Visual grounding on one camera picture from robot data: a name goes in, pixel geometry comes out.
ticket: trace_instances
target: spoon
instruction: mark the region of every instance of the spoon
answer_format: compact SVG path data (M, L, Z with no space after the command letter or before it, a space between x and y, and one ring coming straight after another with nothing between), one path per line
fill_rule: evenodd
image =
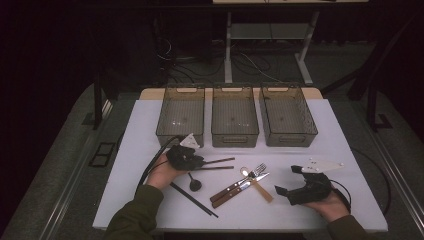
M247 168L247 167L242 167L241 169L240 169L240 173L243 175L243 176L245 176L245 177L247 177L248 175L249 175L249 169ZM267 202L272 202L272 200L274 199L272 196L271 196L271 194L269 194L269 192L267 192L261 185L259 185L259 183L256 181L256 180L254 180L254 179L252 179L252 184L253 184L253 186L255 186L255 188L259 191L259 193L262 195L262 197L264 197L265 198L265 200L267 201Z
M200 188L202 188L202 183L199 180L194 179L190 173L188 173L190 176L190 190L193 192L199 191Z

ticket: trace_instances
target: knife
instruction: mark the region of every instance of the knife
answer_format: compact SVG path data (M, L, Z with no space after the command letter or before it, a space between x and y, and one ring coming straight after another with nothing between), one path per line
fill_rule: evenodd
M217 207L221 206L223 203L230 200L231 198L233 198L237 194L241 193L243 190L246 190L246 188L250 187L250 185L254 184L252 181L258 182L268 175L269 175L269 173L261 173L256 178L244 180L244 182L242 182L240 184L240 186L238 186L238 187L235 187L235 188L233 188L229 191L227 191L228 188L225 189L224 191L226 192L226 194L224 194L224 195L222 195L223 191L215 194L214 196L212 196L210 198L211 202L212 202L212 207L217 208Z

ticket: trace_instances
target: dark background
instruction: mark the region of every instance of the dark background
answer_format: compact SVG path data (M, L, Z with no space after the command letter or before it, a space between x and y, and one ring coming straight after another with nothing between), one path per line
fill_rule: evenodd
M159 86L166 80L155 56L157 37L169 37L179 48L207 61L210 39L223 34L226 15L215 12L162 16L163 25L158 31L151 24L155 13L89 14L65 0L0 3L1 234L73 104L96 74L103 73L102 86L109 98L116 98L121 91ZM420 1L413 0L371 3L380 5L337 13L323 10L315 43L376 42L383 44L374 53L378 56L420 5ZM266 14L253 15L269 20ZM414 19L376 76L381 81L380 89L421 139L424 39L418 33L424 29L423 22L424 14ZM195 30L200 33L190 35ZM404 84L395 84L399 79Z

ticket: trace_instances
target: black spoon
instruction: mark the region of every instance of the black spoon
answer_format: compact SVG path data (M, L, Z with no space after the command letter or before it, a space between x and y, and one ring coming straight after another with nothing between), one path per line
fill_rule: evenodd
M199 191L200 188L202 188L202 183L199 180L194 179L190 173L188 173L190 176L190 190L193 192Z

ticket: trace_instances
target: white table surface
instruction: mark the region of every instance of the white table surface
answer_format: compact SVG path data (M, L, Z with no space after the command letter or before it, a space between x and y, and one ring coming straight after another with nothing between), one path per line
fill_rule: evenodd
M258 102L256 110L260 134L255 148L213 148L210 132L212 102L205 102L205 146L196 151L205 161L235 157L235 161L210 166L234 166L232 170L196 171L195 179L202 182L198 192L189 190L190 178L180 176L174 182L219 216L210 216L168 187L157 215L157 231L219 231L219 232L307 232L324 229L326 223L315 211L295 205L276 194L274 185L289 190L303 187L304 178L291 172L291 165L306 164L309 159L344 163L339 170L326 172L342 183L352 195L352 214L369 232L387 231L387 222L362 175L345 136L327 100L307 100L318 135L309 148L267 147L263 135ZM160 148L155 135L161 100L138 100L134 105L112 172L99 205L93 227L105 229L113 215L134 197L142 172ZM273 197L267 203L251 187L213 209L209 198L242 178L241 167L253 169L267 165L270 175L260 184Z

